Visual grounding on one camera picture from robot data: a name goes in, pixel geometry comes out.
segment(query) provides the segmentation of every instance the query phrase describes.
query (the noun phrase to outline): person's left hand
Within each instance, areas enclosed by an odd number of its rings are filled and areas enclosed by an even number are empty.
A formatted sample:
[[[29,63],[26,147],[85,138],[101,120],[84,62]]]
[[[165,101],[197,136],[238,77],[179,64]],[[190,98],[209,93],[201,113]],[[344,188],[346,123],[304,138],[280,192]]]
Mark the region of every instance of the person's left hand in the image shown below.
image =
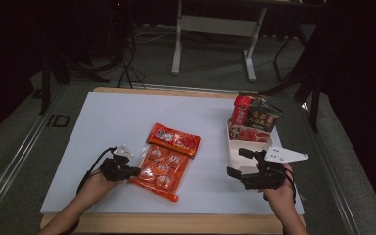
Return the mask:
[[[123,181],[107,181],[100,169],[94,170],[77,194],[81,203],[91,207],[100,202],[108,192]]]

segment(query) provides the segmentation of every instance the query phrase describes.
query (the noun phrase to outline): white metal table leg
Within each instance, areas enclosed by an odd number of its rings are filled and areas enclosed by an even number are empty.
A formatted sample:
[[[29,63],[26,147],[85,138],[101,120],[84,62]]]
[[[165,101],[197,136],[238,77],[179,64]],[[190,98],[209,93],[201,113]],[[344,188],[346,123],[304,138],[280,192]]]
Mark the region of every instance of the white metal table leg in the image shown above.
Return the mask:
[[[258,21],[256,22],[255,30],[252,35],[252,42],[250,44],[249,50],[244,51],[244,60],[246,63],[247,77],[249,78],[250,82],[256,81],[255,69],[253,67],[253,61],[252,61],[252,54],[253,54],[253,50],[255,49],[256,42],[258,41],[258,38],[259,38],[259,33],[261,30],[261,26],[262,26],[266,11],[267,11],[267,8],[261,9],[260,15],[258,17]]]
[[[179,75],[179,66],[181,65],[181,22],[182,22],[182,0],[178,1],[178,19],[176,20],[176,45],[173,53],[172,75]]]

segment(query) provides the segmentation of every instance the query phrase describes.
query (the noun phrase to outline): orange snack package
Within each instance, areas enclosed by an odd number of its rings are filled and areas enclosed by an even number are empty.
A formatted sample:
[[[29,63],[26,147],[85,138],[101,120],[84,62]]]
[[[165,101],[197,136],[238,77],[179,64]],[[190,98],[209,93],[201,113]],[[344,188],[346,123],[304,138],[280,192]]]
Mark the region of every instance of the orange snack package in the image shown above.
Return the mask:
[[[147,140],[151,146],[140,166],[141,172],[129,182],[177,202],[176,190],[197,153],[200,139],[156,123]]]

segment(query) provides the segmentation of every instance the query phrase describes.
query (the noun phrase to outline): dark background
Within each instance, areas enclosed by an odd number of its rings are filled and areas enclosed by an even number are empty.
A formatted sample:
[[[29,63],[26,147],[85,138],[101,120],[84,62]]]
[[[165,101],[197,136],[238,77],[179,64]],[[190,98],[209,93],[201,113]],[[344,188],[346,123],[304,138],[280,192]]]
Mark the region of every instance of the dark background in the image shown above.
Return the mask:
[[[153,2],[132,2],[133,20],[174,25],[176,1]],[[324,71],[322,91],[376,192],[376,1],[333,1],[331,6],[334,10],[322,19],[290,10],[270,11],[261,32],[283,37],[298,21],[318,24],[298,65],[303,71]],[[192,12],[198,8],[195,3],[187,6]],[[222,7],[218,12],[257,18],[254,8],[242,10]],[[84,43],[88,28],[83,28],[78,15],[72,1],[0,1],[0,122],[33,92],[29,79],[41,71],[42,33],[72,59],[88,62],[95,48]]]

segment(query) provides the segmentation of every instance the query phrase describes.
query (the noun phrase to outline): metal floor strip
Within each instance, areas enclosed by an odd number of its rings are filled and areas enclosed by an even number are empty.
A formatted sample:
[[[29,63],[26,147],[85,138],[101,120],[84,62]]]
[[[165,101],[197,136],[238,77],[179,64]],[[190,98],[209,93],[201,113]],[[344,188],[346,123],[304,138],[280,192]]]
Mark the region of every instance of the metal floor strip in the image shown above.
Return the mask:
[[[53,93],[51,97],[52,102],[47,112],[44,115],[41,115],[40,117],[38,117],[37,121],[35,122],[31,131],[28,133],[25,140],[19,147],[18,151],[12,158],[11,162],[8,164],[7,168],[3,171],[3,173],[0,175],[0,203],[5,197],[5,194],[7,193],[8,189],[11,187],[12,182],[17,177],[18,172],[22,168],[26,158],[28,157],[30,151],[32,150],[41,131],[45,127],[45,124],[47,123],[52,110],[56,106],[62,94],[64,94],[65,90],[66,90],[66,86],[63,86],[63,85],[58,86],[55,89],[55,92]]]

